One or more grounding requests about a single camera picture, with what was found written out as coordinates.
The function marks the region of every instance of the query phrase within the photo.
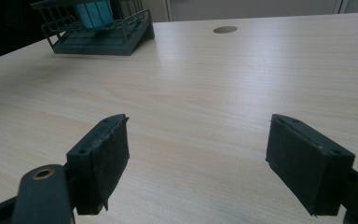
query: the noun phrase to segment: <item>wood grain surface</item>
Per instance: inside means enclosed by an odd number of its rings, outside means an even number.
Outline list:
[[[342,223],[344,208],[311,217],[265,158],[278,113],[352,151],[358,170],[358,14],[154,27],[130,57],[54,54],[46,40],[0,57],[0,202],[124,113],[127,169],[109,211],[77,223]]]

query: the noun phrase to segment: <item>dish rack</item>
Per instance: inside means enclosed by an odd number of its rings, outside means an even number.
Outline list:
[[[41,13],[54,53],[131,55],[142,39],[155,37],[141,0],[45,0],[31,7]]]

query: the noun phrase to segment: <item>light wood tabletop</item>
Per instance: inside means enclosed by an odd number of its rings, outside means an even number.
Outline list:
[[[54,54],[46,40],[0,57],[0,202],[123,113],[128,166],[109,210],[77,223],[342,223],[343,207],[310,216],[265,158],[277,113],[353,152],[358,170],[358,14],[154,27],[130,57]]]

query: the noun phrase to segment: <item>table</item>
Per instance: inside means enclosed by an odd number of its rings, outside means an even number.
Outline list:
[[[213,29],[236,26],[230,34]],[[265,162],[273,113],[356,155],[358,14],[155,23],[130,57],[0,57],[0,202],[125,113],[131,158],[109,211],[77,223],[342,223],[311,217]]]

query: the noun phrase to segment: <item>wooden table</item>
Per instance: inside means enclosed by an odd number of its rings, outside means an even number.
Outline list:
[[[220,26],[236,26],[215,34]],[[311,217],[265,162],[273,113],[356,155],[358,14],[155,23],[130,57],[0,57],[0,202],[99,120],[130,117],[109,211],[77,223],[342,223]]]

